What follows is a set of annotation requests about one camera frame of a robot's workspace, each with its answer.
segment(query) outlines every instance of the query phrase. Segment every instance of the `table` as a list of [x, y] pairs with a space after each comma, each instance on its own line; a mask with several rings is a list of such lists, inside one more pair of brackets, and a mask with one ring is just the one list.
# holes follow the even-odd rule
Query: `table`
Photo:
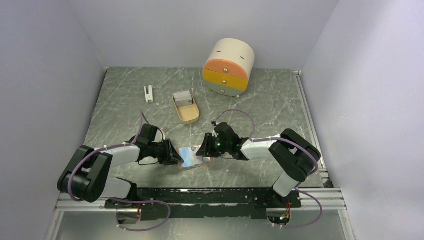
[[[153, 86], [153, 103], [146, 103], [144, 86]], [[175, 92], [190, 90], [198, 105], [198, 122], [180, 122], [172, 102]], [[162, 128], [175, 148], [201, 145], [204, 135], [213, 131], [211, 121], [228, 109], [248, 112], [256, 121], [254, 138], [274, 136], [291, 128], [313, 143], [298, 84], [292, 71], [253, 69], [249, 86], [239, 98], [209, 91], [201, 68], [110, 67], [95, 106], [85, 145], [100, 147], [120, 144], [136, 134], [140, 110], [148, 121]], [[252, 131], [250, 119], [238, 112], [226, 113], [227, 122], [240, 137]], [[142, 161], [154, 163], [156, 159]], [[249, 161], [217, 158], [209, 166], [181, 170], [176, 165], [138, 166], [136, 162], [110, 170], [110, 177], [132, 181], [138, 187], [216, 188], [270, 187], [282, 172], [272, 158]], [[323, 187], [320, 171], [300, 186]]]

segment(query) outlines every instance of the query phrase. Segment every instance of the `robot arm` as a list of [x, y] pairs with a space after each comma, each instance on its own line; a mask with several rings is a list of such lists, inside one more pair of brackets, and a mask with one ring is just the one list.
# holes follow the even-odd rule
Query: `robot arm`
[[[73, 178], [71, 186], [74, 196], [89, 203], [99, 198], [137, 198], [137, 185], [124, 179], [108, 177], [109, 170], [111, 167], [139, 162], [147, 157], [157, 158], [158, 162], [165, 166], [183, 162], [169, 139], [159, 136], [159, 139], [162, 139], [160, 142], [157, 141], [158, 134], [162, 135], [158, 127], [144, 124], [134, 145], [107, 149], [94, 154]], [[72, 171], [94, 150], [83, 145], [75, 151], [57, 182], [59, 191], [68, 193], [68, 182]]]
[[[270, 136], [269, 140], [257, 142], [249, 138], [240, 138], [233, 129], [222, 122], [215, 125], [215, 135], [206, 133], [203, 144], [197, 156], [218, 158], [229, 153], [234, 159], [248, 161], [255, 158], [274, 158], [283, 169], [283, 173], [272, 186], [274, 191], [286, 197], [293, 188], [304, 182], [315, 170], [315, 164], [310, 156], [299, 150], [306, 150], [316, 161], [320, 160], [320, 152], [308, 141], [292, 129], [286, 129], [281, 134]], [[298, 147], [278, 138], [294, 143]]]

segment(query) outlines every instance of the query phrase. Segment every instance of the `gray marble surface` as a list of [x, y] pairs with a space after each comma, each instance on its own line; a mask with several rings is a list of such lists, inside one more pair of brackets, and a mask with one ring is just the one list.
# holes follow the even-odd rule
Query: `gray marble surface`
[[[153, 85], [153, 103], [146, 103], [144, 86]], [[198, 122], [180, 122], [172, 94], [192, 90], [200, 111]], [[274, 136], [294, 129], [311, 141], [301, 96], [291, 71], [254, 69], [247, 91], [240, 98], [209, 91], [201, 68], [110, 67], [104, 79], [85, 144], [91, 147], [120, 144], [135, 135], [143, 110], [150, 124], [162, 128], [174, 147], [201, 145], [211, 121], [221, 112], [239, 109], [255, 119], [254, 138]], [[220, 122], [229, 123], [240, 137], [252, 131], [249, 118], [238, 112], [226, 113]], [[156, 159], [146, 158], [145, 163]], [[217, 158], [209, 166], [181, 170], [176, 165], [124, 164], [109, 176], [136, 183], [139, 187], [267, 187], [280, 176], [282, 168], [271, 158], [237, 161]], [[301, 187], [323, 187], [319, 171]]]

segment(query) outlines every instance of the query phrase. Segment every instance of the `small white object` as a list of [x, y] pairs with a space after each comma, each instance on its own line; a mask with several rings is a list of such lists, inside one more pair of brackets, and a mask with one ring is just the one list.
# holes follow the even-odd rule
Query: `small white object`
[[152, 85], [144, 86], [144, 94], [146, 96], [146, 103], [153, 103], [153, 87]]

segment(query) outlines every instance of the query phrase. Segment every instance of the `white wall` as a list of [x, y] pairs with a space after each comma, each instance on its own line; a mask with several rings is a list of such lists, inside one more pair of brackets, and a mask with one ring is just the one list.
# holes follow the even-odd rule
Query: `white wall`
[[203, 67], [217, 41], [256, 68], [300, 70], [338, 0], [71, 0], [106, 66]]
[[66, 0], [0, 4], [0, 239], [44, 239], [104, 69]]
[[424, 2], [340, 0], [303, 68], [358, 240], [424, 238]]

